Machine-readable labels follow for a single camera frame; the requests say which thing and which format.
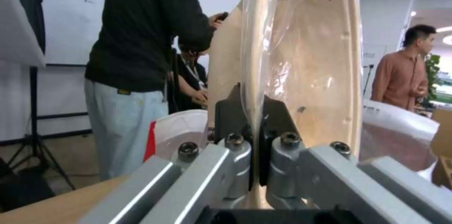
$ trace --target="ceiling light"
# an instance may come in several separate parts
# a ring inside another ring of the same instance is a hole
[[[438,32],[438,33],[447,32],[447,31],[452,31],[452,26],[446,26],[445,28],[436,29],[436,32]]]
[[[451,45],[452,46],[452,35],[446,36],[442,42],[444,42],[447,45]]]

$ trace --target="microphone stand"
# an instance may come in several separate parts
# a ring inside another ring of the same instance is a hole
[[[369,67],[369,72],[368,72],[368,77],[366,79],[366,84],[364,86],[363,96],[366,95],[366,89],[367,89],[367,85],[369,84],[370,73],[372,72],[373,65],[364,66],[363,68],[367,68],[367,67]]]

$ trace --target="person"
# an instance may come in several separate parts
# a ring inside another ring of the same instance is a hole
[[[179,84],[181,84],[180,92],[174,91],[172,87],[168,89],[168,99],[170,99],[169,113],[191,109],[205,109],[207,107],[206,70],[204,66],[197,62],[202,54],[188,50],[180,39],[178,46],[181,53],[177,55],[177,66],[182,81],[179,78]],[[188,84],[194,91],[200,91],[204,96],[193,98],[182,91],[182,84]]]
[[[417,25],[405,34],[403,50],[385,55],[378,64],[371,99],[414,111],[415,100],[428,95],[423,57],[431,52],[436,29]]]
[[[150,124],[168,115],[164,93],[174,37],[195,52],[207,50],[220,15],[205,16],[198,0],[105,0],[85,73],[101,180],[135,171]]]

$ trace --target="potted plant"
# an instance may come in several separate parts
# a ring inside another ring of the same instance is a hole
[[[438,72],[439,72],[439,55],[429,54],[425,57],[425,71],[428,79],[428,96],[424,99],[423,106],[425,108],[432,107],[430,101],[436,99],[436,87],[434,84],[438,84]]]

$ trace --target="short black hair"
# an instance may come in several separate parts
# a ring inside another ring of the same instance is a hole
[[[417,39],[427,39],[429,35],[435,34],[436,28],[428,25],[416,25],[408,29],[405,33],[405,40],[403,41],[403,47],[406,48],[409,45],[415,43]]]
[[[185,45],[184,40],[181,40],[180,37],[179,37],[179,39],[178,39],[177,46],[179,46],[179,49],[180,49],[182,52],[190,52],[190,49]]]

